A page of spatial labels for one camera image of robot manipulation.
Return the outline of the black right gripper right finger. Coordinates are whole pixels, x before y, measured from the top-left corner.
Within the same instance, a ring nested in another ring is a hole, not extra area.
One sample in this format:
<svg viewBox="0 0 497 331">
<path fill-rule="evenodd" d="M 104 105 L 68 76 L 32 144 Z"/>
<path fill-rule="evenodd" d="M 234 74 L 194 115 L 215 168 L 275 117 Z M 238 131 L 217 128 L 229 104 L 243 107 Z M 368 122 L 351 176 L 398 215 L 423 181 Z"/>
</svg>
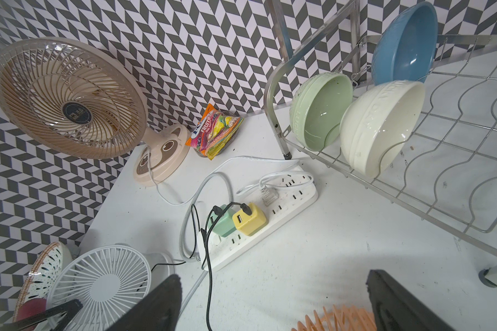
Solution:
<svg viewBox="0 0 497 331">
<path fill-rule="evenodd" d="M 370 270 L 366 285 L 378 330 L 454 330 L 386 271 Z"/>
</svg>

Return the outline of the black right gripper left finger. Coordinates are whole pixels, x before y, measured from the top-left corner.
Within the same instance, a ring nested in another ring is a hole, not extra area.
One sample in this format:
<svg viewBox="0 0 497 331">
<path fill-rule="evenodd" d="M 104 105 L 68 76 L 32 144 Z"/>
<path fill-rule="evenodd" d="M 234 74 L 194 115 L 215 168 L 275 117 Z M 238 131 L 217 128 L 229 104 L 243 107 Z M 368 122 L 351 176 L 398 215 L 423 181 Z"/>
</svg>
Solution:
<svg viewBox="0 0 497 331">
<path fill-rule="evenodd" d="M 175 330 L 182 306 L 180 277 L 172 274 L 108 330 Z"/>
</svg>

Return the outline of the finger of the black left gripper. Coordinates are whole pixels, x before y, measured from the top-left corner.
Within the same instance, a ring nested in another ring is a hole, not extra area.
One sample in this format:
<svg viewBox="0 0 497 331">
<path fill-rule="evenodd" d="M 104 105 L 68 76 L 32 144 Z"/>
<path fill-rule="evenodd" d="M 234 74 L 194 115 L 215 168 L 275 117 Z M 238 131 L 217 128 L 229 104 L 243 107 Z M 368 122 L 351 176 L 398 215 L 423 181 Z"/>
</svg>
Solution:
<svg viewBox="0 0 497 331">
<path fill-rule="evenodd" d="M 28 328 L 34 327 L 43 321 L 47 321 L 53 317 L 59 317 L 59 321 L 57 325 L 53 328 L 56 331 L 65 330 L 67 325 L 74 320 L 75 316 L 80 312 L 83 308 L 82 303 L 78 299 L 74 299 L 72 301 L 62 303 L 59 306 L 55 306 L 48 310 L 45 310 L 42 313 L 35 314 L 26 319 L 22 319 L 20 321 L 4 324 L 0 330 L 3 331 L 14 331 L 14 330 L 26 330 Z"/>
</svg>

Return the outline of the green usb charger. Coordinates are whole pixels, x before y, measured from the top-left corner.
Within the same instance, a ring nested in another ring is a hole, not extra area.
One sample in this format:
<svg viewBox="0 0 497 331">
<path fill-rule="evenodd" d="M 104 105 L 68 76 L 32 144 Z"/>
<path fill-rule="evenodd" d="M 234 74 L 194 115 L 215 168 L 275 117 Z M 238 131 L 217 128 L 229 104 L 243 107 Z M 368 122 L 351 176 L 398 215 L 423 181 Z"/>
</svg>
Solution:
<svg viewBox="0 0 497 331">
<path fill-rule="evenodd" d="M 218 218 L 218 214 L 220 213 L 217 206 L 213 208 L 213 212 L 211 216 L 208 218 L 208 228 L 210 228 L 213 222 Z M 213 232 L 216 235 L 221 237 L 228 237 L 234 231 L 236 231 L 236 226 L 233 223 L 233 214 L 234 211 L 229 208 L 222 216 L 219 218 L 219 221 L 216 223 Z"/>
</svg>

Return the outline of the yellow usb charger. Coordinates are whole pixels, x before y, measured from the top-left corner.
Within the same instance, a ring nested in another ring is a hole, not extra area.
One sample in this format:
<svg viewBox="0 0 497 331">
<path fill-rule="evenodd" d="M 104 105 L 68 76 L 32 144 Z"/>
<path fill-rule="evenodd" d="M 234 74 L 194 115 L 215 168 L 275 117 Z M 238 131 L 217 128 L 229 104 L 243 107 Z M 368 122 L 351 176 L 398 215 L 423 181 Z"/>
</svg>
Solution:
<svg viewBox="0 0 497 331">
<path fill-rule="evenodd" d="M 252 236 L 267 226 L 269 220 L 262 209 L 251 202 L 248 205 L 244 204 L 239 211 L 233 214 L 233 223 L 237 231 L 246 236 Z"/>
</svg>

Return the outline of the white power strip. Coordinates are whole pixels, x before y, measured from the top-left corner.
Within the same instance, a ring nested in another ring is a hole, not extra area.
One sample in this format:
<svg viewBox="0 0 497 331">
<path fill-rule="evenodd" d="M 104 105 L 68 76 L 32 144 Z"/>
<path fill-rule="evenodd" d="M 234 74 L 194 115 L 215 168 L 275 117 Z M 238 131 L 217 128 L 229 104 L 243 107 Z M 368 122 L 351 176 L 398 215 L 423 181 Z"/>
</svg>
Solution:
<svg viewBox="0 0 497 331">
<path fill-rule="evenodd" d="M 238 201 L 251 208 L 253 222 L 246 224 L 248 216 L 239 205 L 232 205 L 225 214 L 233 225 L 231 234 L 222 237 L 211 232 L 207 243 L 204 235 L 198 236 L 197 247 L 205 271 L 227 266 L 318 199 L 314 176 L 299 165 L 268 174 L 241 193 Z"/>
</svg>

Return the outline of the small white fan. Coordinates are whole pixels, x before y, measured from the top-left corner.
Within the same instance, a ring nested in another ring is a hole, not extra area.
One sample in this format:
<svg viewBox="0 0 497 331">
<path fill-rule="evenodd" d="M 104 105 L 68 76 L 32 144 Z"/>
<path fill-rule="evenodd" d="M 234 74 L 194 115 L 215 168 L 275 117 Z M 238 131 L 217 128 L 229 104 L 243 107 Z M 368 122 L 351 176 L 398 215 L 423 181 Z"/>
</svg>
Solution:
<svg viewBox="0 0 497 331">
<path fill-rule="evenodd" d="M 47 309 L 77 299 L 82 309 L 66 330 L 106 330 L 153 287 L 154 267 L 174 273 L 164 252 L 143 254 L 128 244 L 90 250 L 63 269 L 47 296 Z"/>
</svg>

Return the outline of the beige raccoon desk fan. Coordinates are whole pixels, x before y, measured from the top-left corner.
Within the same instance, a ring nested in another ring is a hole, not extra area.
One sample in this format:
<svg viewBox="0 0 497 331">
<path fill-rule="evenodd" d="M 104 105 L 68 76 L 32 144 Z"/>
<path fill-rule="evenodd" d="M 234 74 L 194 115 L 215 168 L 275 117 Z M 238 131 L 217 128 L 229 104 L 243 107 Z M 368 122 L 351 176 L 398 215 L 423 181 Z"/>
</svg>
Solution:
<svg viewBox="0 0 497 331">
<path fill-rule="evenodd" d="M 147 123 L 147 99 L 118 60 L 79 41 L 46 37 L 0 50 L 0 107 L 31 138 L 61 153 L 110 159 L 144 149 L 133 176 L 165 181 L 182 164 L 189 130 Z"/>
</svg>

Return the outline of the red ball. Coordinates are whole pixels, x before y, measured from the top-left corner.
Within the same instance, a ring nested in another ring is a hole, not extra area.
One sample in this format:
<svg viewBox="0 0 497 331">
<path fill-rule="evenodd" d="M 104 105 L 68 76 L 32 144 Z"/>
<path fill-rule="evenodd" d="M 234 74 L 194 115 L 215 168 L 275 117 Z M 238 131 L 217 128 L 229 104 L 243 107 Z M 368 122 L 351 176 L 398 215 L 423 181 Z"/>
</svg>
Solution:
<svg viewBox="0 0 497 331">
<path fill-rule="evenodd" d="M 27 319 L 46 311 L 46 299 L 34 298 L 26 301 L 18 310 L 15 322 Z"/>
</svg>

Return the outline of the steel dish rack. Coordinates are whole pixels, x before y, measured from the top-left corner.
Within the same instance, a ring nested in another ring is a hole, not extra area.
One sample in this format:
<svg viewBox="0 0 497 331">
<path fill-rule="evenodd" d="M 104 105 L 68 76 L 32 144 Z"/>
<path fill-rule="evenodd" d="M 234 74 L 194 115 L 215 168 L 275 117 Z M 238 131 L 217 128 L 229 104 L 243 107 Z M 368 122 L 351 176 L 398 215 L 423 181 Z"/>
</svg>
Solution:
<svg viewBox="0 0 497 331">
<path fill-rule="evenodd" d="M 339 143 L 309 156 L 497 258 L 497 34 L 441 34 L 412 132 L 388 147 L 375 177 L 345 160 Z M 497 265 L 478 268 L 497 288 Z"/>
</svg>

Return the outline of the colourful candy bag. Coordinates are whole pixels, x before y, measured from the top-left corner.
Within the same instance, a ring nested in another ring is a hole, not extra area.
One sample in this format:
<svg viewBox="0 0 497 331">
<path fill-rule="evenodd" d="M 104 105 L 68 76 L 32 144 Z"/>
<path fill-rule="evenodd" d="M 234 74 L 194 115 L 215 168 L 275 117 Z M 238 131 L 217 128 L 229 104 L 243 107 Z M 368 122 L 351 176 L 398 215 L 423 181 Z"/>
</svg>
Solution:
<svg viewBox="0 0 497 331">
<path fill-rule="evenodd" d="M 185 145 L 200 156 L 213 160 L 230 142 L 243 121 L 242 117 L 227 115 L 209 103 Z"/>
</svg>

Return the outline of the cream ceramic bowl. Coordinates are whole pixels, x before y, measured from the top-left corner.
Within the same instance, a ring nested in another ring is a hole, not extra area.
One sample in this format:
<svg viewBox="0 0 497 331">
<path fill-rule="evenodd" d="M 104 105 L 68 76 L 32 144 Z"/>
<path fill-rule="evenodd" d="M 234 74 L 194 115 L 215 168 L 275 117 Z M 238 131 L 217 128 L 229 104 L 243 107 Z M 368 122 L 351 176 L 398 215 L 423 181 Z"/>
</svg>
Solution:
<svg viewBox="0 0 497 331">
<path fill-rule="evenodd" d="M 347 163 L 361 175 L 378 176 L 408 141 L 425 101 L 425 84 L 392 81 L 355 100 L 343 115 L 340 144 Z"/>
</svg>

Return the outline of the green ceramic bowl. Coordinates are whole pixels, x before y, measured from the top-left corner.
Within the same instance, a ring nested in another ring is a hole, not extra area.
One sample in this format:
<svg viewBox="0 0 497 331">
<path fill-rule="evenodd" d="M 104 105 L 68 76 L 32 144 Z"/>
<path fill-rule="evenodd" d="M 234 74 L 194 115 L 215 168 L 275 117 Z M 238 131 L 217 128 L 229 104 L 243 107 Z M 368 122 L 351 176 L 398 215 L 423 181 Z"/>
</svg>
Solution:
<svg viewBox="0 0 497 331">
<path fill-rule="evenodd" d="M 308 79 L 296 92 L 289 110 L 296 139 L 315 152 L 335 142 L 352 100 L 352 82 L 345 74 L 323 73 Z"/>
</svg>

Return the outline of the blue ceramic bowl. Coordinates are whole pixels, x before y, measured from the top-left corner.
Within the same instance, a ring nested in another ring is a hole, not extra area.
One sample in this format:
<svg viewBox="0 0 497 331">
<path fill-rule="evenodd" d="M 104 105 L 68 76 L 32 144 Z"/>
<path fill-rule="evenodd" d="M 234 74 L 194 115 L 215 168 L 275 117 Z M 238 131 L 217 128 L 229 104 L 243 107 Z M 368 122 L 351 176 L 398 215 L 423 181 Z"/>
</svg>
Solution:
<svg viewBox="0 0 497 331">
<path fill-rule="evenodd" d="M 436 54 L 438 18 L 429 2 L 402 12 L 382 33 L 371 62 L 375 85 L 391 81 L 425 82 Z"/>
</svg>

